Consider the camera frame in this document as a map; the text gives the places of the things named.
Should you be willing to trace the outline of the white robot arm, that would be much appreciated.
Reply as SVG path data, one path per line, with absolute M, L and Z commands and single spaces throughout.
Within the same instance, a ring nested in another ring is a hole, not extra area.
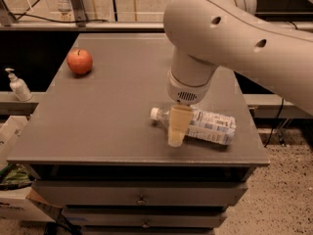
M 171 0 L 163 27 L 174 45 L 169 96 L 200 102 L 219 67 L 235 71 L 313 115 L 313 39 L 255 16 L 256 0 Z

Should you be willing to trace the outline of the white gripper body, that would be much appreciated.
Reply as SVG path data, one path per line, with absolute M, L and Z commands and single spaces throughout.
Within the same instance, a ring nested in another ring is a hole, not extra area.
M 211 81 L 211 72 L 187 70 L 167 74 L 167 92 L 169 97 L 183 105 L 199 103 L 205 96 Z

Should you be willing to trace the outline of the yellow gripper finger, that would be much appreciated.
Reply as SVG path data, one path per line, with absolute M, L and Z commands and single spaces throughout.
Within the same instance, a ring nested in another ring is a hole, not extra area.
M 168 145 L 180 147 L 193 117 L 190 106 L 175 105 L 170 110 L 168 127 Z

